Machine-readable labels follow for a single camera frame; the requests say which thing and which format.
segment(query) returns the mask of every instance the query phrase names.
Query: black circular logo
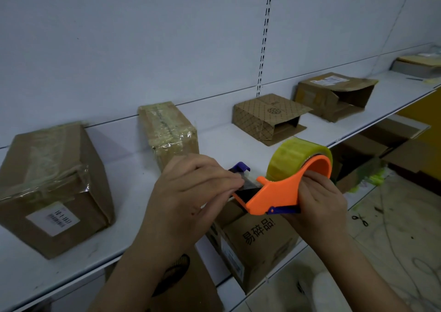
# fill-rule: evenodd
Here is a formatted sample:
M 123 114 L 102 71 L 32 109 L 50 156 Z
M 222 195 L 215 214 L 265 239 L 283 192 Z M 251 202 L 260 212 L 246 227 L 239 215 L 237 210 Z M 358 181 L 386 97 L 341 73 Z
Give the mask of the black circular logo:
M 278 115 L 282 112 L 282 110 L 278 108 L 268 108 L 267 110 L 270 114 Z

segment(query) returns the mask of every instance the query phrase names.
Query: floor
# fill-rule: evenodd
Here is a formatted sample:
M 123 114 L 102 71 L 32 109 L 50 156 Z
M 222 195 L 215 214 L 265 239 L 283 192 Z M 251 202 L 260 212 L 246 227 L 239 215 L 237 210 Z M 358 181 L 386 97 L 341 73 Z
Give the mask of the floor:
M 441 311 L 440 196 L 392 174 L 348 212 L 347 221 L 358 247 L 412 310 Z M 308 288 L 324 270 L 307 247 L 234 312 L 312 311 Z

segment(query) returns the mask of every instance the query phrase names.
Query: tape roll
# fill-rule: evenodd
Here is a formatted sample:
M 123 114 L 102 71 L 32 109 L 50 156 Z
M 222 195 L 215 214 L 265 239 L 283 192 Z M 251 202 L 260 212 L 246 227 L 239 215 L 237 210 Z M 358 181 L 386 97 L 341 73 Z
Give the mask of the tape roll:
M 327 156 L 332 164 L 332 154 L 329 148 L 295 137 L 288 139 L 276 150 L 269 161 L 266 178 L 270 181 L 284 180 L 297 173 L 308 159 L 318 154 Z M 331 172 L 327 172 L 327 168 L 314 169 L 313 166 L 311 168 L 330 176 Z

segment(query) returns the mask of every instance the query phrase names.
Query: forearm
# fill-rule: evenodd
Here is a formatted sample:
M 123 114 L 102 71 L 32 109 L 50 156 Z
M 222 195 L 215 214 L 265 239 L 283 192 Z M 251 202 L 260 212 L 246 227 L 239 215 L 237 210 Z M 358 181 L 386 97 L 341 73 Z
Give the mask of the forearm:
M 411 311 L 351 237 L 339 248 L 318 254 L 354 312 Z
M 167 266 L 152 251 L 141 249 L 133 244 L 124 253 L 89 312 L 146 311 Z

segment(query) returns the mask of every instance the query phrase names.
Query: white label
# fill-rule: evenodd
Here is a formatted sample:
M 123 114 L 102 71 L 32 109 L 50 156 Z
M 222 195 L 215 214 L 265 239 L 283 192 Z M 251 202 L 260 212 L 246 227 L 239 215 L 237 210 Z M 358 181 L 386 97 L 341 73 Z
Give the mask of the white label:
M 348 79 L 344 79 L 344 78 L 339 77 L 339 76 L 335 76 L 335 75 L 328 76 L 328 77 L 326 77 L 326 78 L 324 78 L 322 80 L 311 80 L 311 82 L 313 82 L 315 84 L 319 84 L 321 86 L 332 86 L 332 85 L 334 85 L 336 83 L 346 82 L 346 81 L 349 81 L 349 80 Z
M 243 281 L 243 276 L 245 275 L 245 267 L 239 261 L 237 255 L 233 252 L 230 245 L 220 237 L 220 248 L 222 249 L 222 253 L 230 262 L 231 266 L 236 271 L 236 274 L 239 276 L 240 280 Z
M 33 212 L 27 215 L 26 219 L 30 220 L 51 237 L 55 237 L 80 221 L 60 202 L 52 203 L 46 208 Z

